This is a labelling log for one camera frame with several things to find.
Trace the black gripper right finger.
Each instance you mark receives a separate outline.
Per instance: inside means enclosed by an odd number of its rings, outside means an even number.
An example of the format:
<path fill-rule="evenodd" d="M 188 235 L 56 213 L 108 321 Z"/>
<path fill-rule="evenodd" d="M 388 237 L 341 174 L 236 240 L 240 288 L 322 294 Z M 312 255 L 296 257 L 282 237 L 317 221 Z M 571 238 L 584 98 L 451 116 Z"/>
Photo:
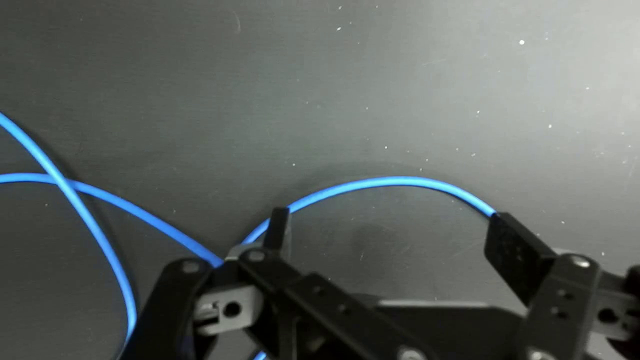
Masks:
<path fill-rule="evenodd" d="M 558 255 L 508 213 L 490 217 L 485 257 L 529 308 L 519 360 L 597 360 L 600 335 L 624 360 L 640 360 L 640 266 L 606 272 L 597 261 Z"/>

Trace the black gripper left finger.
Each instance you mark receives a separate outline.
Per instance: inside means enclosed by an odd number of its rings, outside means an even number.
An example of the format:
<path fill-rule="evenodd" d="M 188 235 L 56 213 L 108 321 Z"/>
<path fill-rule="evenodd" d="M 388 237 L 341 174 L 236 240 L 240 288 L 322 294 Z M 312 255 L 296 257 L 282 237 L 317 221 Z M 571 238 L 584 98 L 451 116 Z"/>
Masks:
<path fill-rule="evenodd" d="M 208 360 L 229 332 L 249 335 L 271 360 L 436 360 L 424 340 L 281 250 L 291 213 L 272 213 L 266 238 L 212 266 L 169 265 L 121 360 Z"/>

